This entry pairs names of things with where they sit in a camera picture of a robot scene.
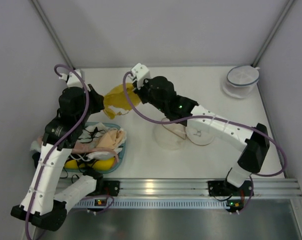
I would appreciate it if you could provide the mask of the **beige mesh laundry bag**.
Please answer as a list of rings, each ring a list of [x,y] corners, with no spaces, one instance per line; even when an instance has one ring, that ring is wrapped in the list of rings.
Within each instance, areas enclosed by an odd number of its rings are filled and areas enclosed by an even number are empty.
[[[167,150],[179,150],[187,141],[203,147],[211,144],[215,139],[211,134],[180,123],[155,124],[153,138],[161,148]]]

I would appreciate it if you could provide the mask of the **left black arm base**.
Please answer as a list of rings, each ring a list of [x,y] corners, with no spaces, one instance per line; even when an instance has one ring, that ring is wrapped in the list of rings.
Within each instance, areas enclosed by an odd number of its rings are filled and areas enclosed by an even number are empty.
[[[118,180],[99,180],[96,186],[97,195],[118,196],[120,191],[120,181]]]

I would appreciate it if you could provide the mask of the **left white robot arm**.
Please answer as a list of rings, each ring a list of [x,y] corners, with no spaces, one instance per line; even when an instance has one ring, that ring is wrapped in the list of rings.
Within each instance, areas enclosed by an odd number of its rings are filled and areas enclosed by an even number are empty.
[[[56,117],[45,127],[37,168],[22,203],[12,207],[11,216],[40,229],[58,230],[69,211],[84,197],[100,194],[103,175],[86,170],[67,189],[56,194],[61,172],[88,117],[104,109],[103,96],[89,85],[88,92],[72,86],[59,97]]]

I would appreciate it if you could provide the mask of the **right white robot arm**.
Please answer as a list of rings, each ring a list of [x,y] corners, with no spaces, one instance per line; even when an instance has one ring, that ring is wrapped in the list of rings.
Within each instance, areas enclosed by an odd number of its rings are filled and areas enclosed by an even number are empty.
[[[235,188],[251,174],[258,174],[270,148],[267,127],[261,123],[245,127],[223,119],[195,100],[178,95],[172,82],[164,76],[133,78],[134,93],[143,104],[151,104],[164,114],[168,124],[181,124],[214,135],[232,145],[241,155],[226,176]]]

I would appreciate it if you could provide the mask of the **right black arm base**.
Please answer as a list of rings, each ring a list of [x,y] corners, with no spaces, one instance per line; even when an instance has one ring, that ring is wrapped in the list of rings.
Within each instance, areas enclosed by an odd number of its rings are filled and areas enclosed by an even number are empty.
[[[230,183],[226,182],[226,180],[210,180],[208,181],[208,191],[210,197],[222,197],[222,198],[230,198],[230,197],[240,197],[241,190]]]

